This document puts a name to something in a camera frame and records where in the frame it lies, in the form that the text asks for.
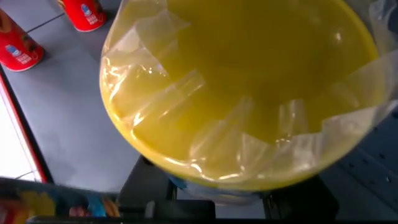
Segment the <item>plastic bag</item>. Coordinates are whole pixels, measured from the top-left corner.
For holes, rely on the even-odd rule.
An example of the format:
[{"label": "plastic bag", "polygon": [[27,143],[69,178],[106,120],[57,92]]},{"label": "plastic bag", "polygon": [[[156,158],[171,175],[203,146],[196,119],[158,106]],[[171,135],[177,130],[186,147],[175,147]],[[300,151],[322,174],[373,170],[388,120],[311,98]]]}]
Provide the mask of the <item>plastic bag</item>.
[{"label": "plastic bag", "polygon": [[132,146],[184,179],[296,183],[397,104],[394,2],[124,0],[103,48],[105,108]]}]

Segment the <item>red container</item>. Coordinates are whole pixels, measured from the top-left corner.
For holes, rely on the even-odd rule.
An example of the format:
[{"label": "red container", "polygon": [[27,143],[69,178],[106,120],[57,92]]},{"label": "red container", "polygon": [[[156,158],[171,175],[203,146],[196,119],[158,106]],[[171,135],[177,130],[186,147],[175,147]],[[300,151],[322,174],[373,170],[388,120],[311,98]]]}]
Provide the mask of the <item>red container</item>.
[{"label": "red container", "polygon": [[0,9],[0,62],[13,72],[36,65],[44,49]]},{"label": "red container", "polygon": [[106,16],[98,0],[57,0],[76,30],[90,32],[104,25]]}]

